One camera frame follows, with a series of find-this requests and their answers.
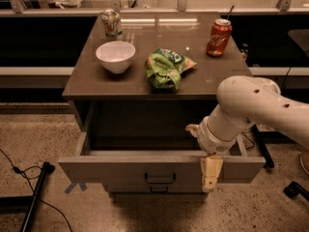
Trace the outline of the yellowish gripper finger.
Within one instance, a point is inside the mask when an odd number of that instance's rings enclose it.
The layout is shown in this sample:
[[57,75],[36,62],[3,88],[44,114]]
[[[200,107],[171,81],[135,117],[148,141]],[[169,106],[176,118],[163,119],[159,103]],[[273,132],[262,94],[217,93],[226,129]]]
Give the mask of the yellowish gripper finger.
[[223,166],[223,158],[220,156],[201,158],[200,166],[202,172],[202,191],[205,193],[212,192]]
[[192,136],[196,137],[198,135],[198,125],[189,124],[185,127],[185,130],[188,131]]

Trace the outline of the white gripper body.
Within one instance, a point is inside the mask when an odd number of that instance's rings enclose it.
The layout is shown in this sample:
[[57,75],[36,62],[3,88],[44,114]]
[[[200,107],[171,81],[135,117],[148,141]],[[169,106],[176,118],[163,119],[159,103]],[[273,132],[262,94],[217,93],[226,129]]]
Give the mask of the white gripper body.
[[244,130],[243,119],[207,116],[198,125],[196,138],[200,148],[208,155],[226,155]]

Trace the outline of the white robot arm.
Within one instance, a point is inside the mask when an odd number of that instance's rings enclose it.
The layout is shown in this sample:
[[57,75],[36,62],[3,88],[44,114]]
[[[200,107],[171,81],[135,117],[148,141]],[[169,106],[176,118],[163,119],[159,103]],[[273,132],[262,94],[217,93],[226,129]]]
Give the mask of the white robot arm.
[[202,191],[213,191],[223,166],[222,155],[236,137],[256,124],[272,127],[309,148],[309,104],[281,95],[279,86],[262,77],[235,75],[223,80],[216,92],[217,106],[190,132],[207,155],[200,160]]

